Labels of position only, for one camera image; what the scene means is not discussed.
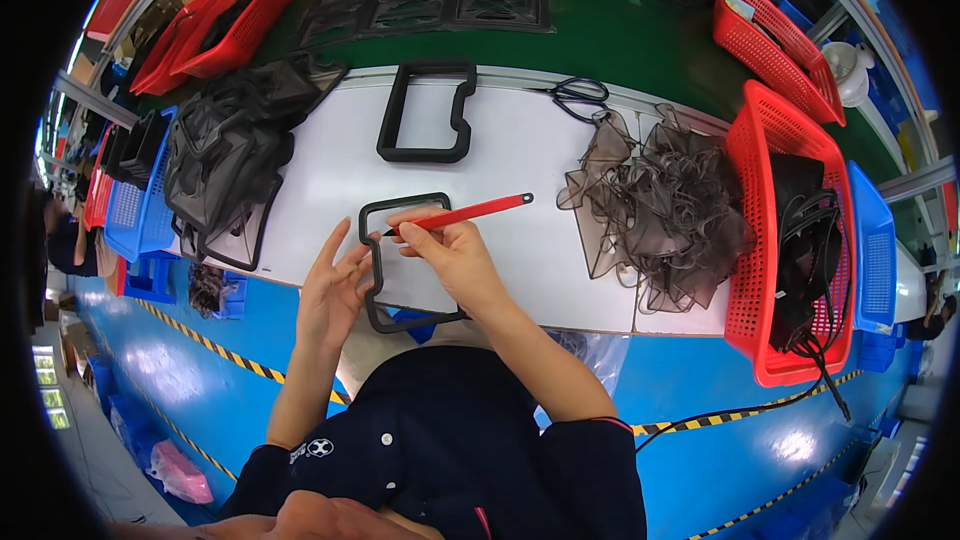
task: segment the person's arm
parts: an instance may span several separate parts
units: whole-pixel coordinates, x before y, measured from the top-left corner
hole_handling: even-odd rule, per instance
[[[940,290],[944,286],[944,282],[947,280],[947,271],[943,270],[940,272],[940,275],[937,276],[935,282],[931,283],[930,286],[926,289],[927,296],[932,296],[930,299],[930,305],[926,310],[926,317],[923,318],[923,327],[930,327],[930,319],[933,318],[937,313],[937,307],[940,306]]]
[[[270,411],[267,444],[290,450],[327,419],[340,351],[354,326],[363,295],[373,285],[360,283],[372,266],[366,245],[357,245],[333,265],[350,229],[349,219],[340,222],[303,283],[296,313],[296,343],[283,387]]]
[[[84,220],[84,207],[78,205],[77,209],[74,212],[79,212],[79,216],[75,214],[74,217],[77,217],[79,222]],[[79,267],[84,264],[84,261],[87,260],[87,230],[84,229],[84,224],[79,223],[77,225],[77,243],[73,247],[73,265]]]
[[[476,321],[524,388],[554,422],[617,417],[614,402],[587,366],[554,342],[510,298],[473,222],[426,232],[412,220],[435,215],[428,207],[387,219],[399,225],[396,243],[405,257],[422,257],[446,291]]]

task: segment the logo emblem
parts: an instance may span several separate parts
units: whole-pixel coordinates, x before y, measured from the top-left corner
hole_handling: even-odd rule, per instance
[[[310,444],[306,446],[306,452],[314,457],[326,457],[333,452],[333,442],[330,442],[327,438],[311,440]]]

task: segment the navy polo shirt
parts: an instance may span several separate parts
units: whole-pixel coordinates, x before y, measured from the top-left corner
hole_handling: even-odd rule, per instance
[[[221,518],[277,515],[311,490],[389,507],[447,540],[646,538],[634,434],[614,418],[541,434],[536,403],[497,353],[417,348],[292,451],[254,450]]]

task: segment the black rubber gasket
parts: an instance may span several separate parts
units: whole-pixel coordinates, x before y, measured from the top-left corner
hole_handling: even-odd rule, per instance
[[[457,86],[450,109],[450,127],[457,132],[457,141],[450,148],[397,148],[401,131],[403,104],[413,76],[447,76],[462,74],[466,81]],[[471,149],[471,125],[464,119],[464,101],[476,92],[477,66],[473,61],[407,61],[400,63],[393,79],[387,111],[380,125],[376,152],[384,161],[393,163],[456,163]]]
[[[438,323],[449,323],[467,317],[464,310],[457,305],[455,312],[437,313],[429,317],[414,319],[412,321],[401,321],[399,323],[383,323],[378,317],[377,303],[374,299],[383,291],[383,260],[380,255],[379,241],[370,237],[367,231],[367,217],[377,211],[385,211],[395,207],[415,207],[424,203],[438,202],[443,209],[450,210],[450,197],[443,192],[431,192],[428,194],[418,194],[416,196],[403,196],[402,198],[391,198],[390,200],[381,200],[364,205],[360,209],[359,228],[360,242],[369,246],[370,258],[373,259],[373,287],[364,295],[366,304],[366,316],[369,318],[369,324],[380,334],[394,334],[396,332],[405,332],[413,328],[419,328],[427,325],[436,325]]]

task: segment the white work table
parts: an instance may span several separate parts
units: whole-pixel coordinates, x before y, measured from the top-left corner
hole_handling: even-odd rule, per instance
[[[240,273],[301,286],[342,218],[353,218],[343,249],[358,242],[356,218],[368,203],[439,192],[447,194],[456,209],[533,193],[533,204],[475,222],[508,292],[537,324],[642,336],[722,337],[729,282],[717,288],[708,309],[643,314],[636,308],[638,291],[621,286],[613,271],[590,279],[576,216],[572,210],[559,210],[556,198],[566,186],[564,174],[578,169],[594,126],[565,114],[549,96],[522,90],[550,87],[566,77],[508,67],[477,69],[476,92],[463,110],[472,128],[470,149],[450,164],[384,161],[377,140],[397,68],[352,71],[294,129],[294,156],[280,171],[284,182],[270,211],[257,269]],[[462,80],[411,81],[397,145],[452,146],[450,104]],[[607,87],[607,104],[624,116],[635,140],[645,140],[659,120],[655,105],[668,101]],[[715,117],[674,107],[696,131],[723,135],[729,127]],[[369,229],[386,230],[385,217],[372,214]],[[171,251],[179,252],[179,242],[174,239]],[[455,310],[424,261],[400,257],[389,240],[381,241],[381,247],[385,283],[377,302],[430,312]]]

